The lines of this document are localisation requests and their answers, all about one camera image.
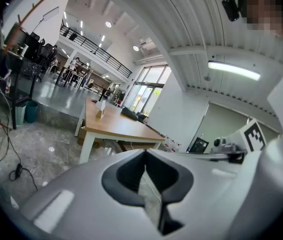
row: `cardboard box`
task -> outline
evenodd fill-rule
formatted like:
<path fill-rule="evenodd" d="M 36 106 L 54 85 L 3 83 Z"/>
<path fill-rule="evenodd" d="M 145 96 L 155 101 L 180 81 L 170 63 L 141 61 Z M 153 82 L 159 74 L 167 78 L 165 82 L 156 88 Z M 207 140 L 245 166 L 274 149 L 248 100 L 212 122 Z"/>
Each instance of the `cardboard box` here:
<path fill-rule="evenodd" d="M 81 123 L 79 134 L 78 134 L 78 144 L 79 145 L 83 145 L 83 142 L 85 141 L 86 133 L 87 132 L 85 130 L 85 121 L 83 120 Z M 102 138 L 95 138 L 95 141 L 93 142 L 92 147 L 99 148 L 101 147 L 102 142 L 103 142 Z"/>

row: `orange pole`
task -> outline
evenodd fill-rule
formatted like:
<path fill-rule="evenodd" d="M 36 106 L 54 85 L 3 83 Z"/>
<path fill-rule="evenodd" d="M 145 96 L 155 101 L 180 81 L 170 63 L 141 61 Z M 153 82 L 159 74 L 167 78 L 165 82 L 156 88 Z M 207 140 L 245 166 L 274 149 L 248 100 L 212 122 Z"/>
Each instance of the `orange pole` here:
<path fill-rule="evenodd" d="M 30 14 L 43 2 L 44 0 L 40 0 L 28 13 L 27 15 L 23 18 L 23 20 L 21 22 L 19 22 L 19 26 L 15 29 L 15 31 L 13 32 L 11 38 L 8 41 L 7 47 L 5 49 L 5 54 L 8 53 L 8 50 L 11 46 L 11 42 L 13 41 L 13 39 L 16 37 L 17 32 L 20 30 L 22 24 L 26 21 L 26 19 L 30 16 Z"/>

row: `balcony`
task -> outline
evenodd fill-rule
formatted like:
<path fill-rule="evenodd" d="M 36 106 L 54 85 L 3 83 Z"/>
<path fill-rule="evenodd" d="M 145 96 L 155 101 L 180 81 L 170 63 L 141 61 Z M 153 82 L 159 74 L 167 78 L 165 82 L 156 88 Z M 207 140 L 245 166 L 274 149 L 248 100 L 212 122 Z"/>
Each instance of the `balcony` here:
<path fill-rule="evenodd" d="M 132 73 L 129 69 L 127 69 L 114 57 L 108 54 L 105 50 L 100 48 L 98 45 L 96 45 L 94 42 L 90 41 L 86 37 L 80 35 L 78 32 L 74 31 L 73 29 L 66 27 L 65 25 L 62 25 L 60 28 L 60 34 L 68 38 L 69 40 L 79 44 L 82 47 L 82 49 L 85 49 L 93 53 L 101 60 L 103 60 L 105 63 L 107 63 L 109 67 L 113 68 L 114 70 L 117 70 L 126 78 L 128 78 Z"/>

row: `black railing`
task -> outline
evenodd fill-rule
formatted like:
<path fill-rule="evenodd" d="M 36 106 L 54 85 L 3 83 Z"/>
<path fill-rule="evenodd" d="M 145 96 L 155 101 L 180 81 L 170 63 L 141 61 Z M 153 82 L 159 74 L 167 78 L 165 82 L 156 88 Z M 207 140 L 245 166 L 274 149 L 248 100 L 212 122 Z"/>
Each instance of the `black railing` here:
<path fill-rule="evenodd" d="M 94 55 L 102 59 L 104 62 L 106 62 L 114 70 L 117 70 L 122 75 L 124 75 L 126 78 L 128 78 L 132 73 L 129 69 L 127 69 L 119 61 L 113 58 L 105 50 L 100 48 L 98 45 L 96 45 L 94 42 L 90 41 L 86 37 L 80 35 L 78 32 L 74 31 L 73 29 L 66 27 L 65 25 L 62 25 L 60 28 L 60 34 L 68 38 L 69 40 L 79 44 L 80 46 L 82 46 L 82 48 L 85 48 L 89 52 L 93 53 Z"/>

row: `white wall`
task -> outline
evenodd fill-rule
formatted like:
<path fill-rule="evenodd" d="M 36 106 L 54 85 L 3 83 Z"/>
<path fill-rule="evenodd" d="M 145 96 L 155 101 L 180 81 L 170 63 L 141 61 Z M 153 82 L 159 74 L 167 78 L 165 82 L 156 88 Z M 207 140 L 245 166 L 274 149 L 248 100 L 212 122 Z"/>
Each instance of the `white wall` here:
<path fill-rule="evenodd" d="M 40 0 L 13 0 L 4 15 L 4 35 L 7 36 L 15 22 L 18 22 L 18 15 L 22 20 L 26 14 L 32 9 L 32 4 L 37 4 Z M 35 33 L 44 38 L 46 44 L 54 45 L 59 39 L 59 29 L 62 22 L 63 12 L 66 8 L 68 0 L 44 0 L 26 19 L 22 27 L 31 34 L 36 25 L 42 20 L 43 15 L 52 9 L 59 7 L 59 14 L 43 21 L 35 30 Z"/>
<path fill-rule="evenodd" d="M 181 150 L 184 151 L 200 126 L 208 102 L 256 118 L 271 129 L 282 132 L 277 118 L 242 101 L 210 91 L 182 92 L 172 73 L 149 115 L 148 124 L 180 143 Z"/>
<path fill-rule="evenodd" d="M 195 136 L 207 105 L 205 96 L 182 92 L 171 73 L 150 112 L 148 124 L 181 144 L 181 151 L 185 151 Z"/>

